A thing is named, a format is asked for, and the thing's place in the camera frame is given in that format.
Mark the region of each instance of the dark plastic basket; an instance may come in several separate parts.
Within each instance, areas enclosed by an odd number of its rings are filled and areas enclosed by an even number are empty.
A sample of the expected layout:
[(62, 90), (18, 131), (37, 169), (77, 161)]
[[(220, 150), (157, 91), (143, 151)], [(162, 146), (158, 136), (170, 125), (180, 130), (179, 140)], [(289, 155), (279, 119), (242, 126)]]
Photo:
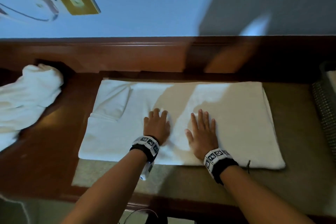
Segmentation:
[(327, 72), (333, 70), (336, 70), (336, 61), (323, 62), (320, 65), (321, 80), (313, 83), (312, 91), (322, 129), (336, 163), (336, 94), (327, 76)]

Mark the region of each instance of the person's left hand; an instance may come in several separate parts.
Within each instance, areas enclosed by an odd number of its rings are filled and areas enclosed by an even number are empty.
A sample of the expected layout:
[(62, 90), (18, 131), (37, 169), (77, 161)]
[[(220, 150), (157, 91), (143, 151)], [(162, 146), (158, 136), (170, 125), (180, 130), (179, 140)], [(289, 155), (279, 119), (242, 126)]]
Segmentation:
[(168, 112), (163, 111), (160, 117), (159, 111), (159, 108), (155, 108), (149, 112), (149, 117), (143, 119), (143, 135), (155, 137), (161, 146), (169, 137), (170, 124), (167, 121)]

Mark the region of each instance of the wall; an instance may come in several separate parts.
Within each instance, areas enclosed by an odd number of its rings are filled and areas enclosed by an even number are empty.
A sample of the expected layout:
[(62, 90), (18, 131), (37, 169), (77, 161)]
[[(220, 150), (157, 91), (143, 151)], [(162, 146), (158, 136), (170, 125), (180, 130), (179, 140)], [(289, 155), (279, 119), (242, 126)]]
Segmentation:
[[(28, 0), (0, 0), (36, 15)], [(0, 18), (0, 38), (334, 35), (334, 0), (96, 0), (101, 14), (51, 23)]]

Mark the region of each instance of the finger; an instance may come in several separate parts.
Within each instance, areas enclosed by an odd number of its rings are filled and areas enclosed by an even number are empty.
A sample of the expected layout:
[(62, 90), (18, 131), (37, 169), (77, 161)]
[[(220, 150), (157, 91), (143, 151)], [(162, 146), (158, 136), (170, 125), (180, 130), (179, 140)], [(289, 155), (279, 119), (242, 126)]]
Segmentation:
[(162, 113), (161, 113), (161, 118), (166, 121), (167, 119), (167, 114), (168, 114), (168, 111), (164, 110)]
[(192, 130), (197, 131), (198, 127), (197, 127), (197, 121), (196, 121), (196, 117), (194, 113), (191, 113), (191, 124), (192, 124)]
[(194, 141), (193, 134), (190, 132), (189, 129), (184, 130), (185, 135), (187, 136), (189, 144), (191, 144)]
[(209, 131), (209, 113), (208, 112), (205, 112), (204, 113), (204, 125), (205, 125), (205, 129), (207, 131)]
[(210, 130), (211, 130), (212, 133), (216, 134), (216, 121), (215, 121), (215, 119), (211, 120), (211, 129)]
[(170, 122), (169, 121), (167, 121), (166, 123), (166, 130), (168, 133), (170, 133)]
[(198, 110), (198, 128), (204, 129), (204, 121), (203, 121), (203, 111), (202, 109)]
[(157, 117), (157, 118), (159, 118), (160, 116), (159, 116), (159, 112), (160, 112), (160, 109), (159, 108), (155, 108), (154, 109), (154, 116), (153, 117)]
[(144, 126), (147, 125), (148, 121), (149, 121), (149, 118), (148, 118), (148, 117), (145, 117), (145, 118), (143, 119), (143, 125), (144, 125)]

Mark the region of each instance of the hand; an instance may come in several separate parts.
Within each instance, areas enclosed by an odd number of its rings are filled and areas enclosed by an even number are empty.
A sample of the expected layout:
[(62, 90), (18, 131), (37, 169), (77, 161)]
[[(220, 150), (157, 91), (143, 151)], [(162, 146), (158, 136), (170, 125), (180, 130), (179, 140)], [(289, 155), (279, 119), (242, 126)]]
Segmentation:
[(166, 121), (168, 112), (165, 110), (159, 116), (159, 109), (149, 112), (148, 117), (143, 119), (143, 135), (153, 136), (157, 139), (159, 145), (162, 145), (170, 134), (170, 124)]
[(209, 125), (209, 113), (204, 113), (202, 109), (198, 110), (198, 125), (195, 115), (191, 114), (192, 133), (189, 129), (185, 129), (185, 135), (188, 138), (189, 146), (194, 152), (196, 158), (204, 160), (205, 155), (218, 148), (218, 140), (216, 136), (216, 121), (211, 120)]

